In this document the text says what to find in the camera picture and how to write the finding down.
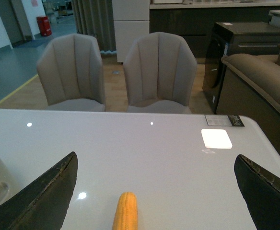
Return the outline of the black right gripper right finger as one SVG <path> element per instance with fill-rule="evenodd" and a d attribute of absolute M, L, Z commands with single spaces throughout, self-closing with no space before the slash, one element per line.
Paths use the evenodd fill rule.
<path fill-rule="evenodd" d="M 256 228 L 280 230 L 280 178 L 242 154 L 234 173 Z"/>

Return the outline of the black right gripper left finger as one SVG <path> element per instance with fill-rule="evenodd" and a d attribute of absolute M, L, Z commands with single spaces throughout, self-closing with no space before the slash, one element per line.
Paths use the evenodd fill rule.
<path fill-rule="evenodd" d="M 78 158 L 71 152 L 0 205 L 0 230 L 59 230 L 76 185 Z"/>

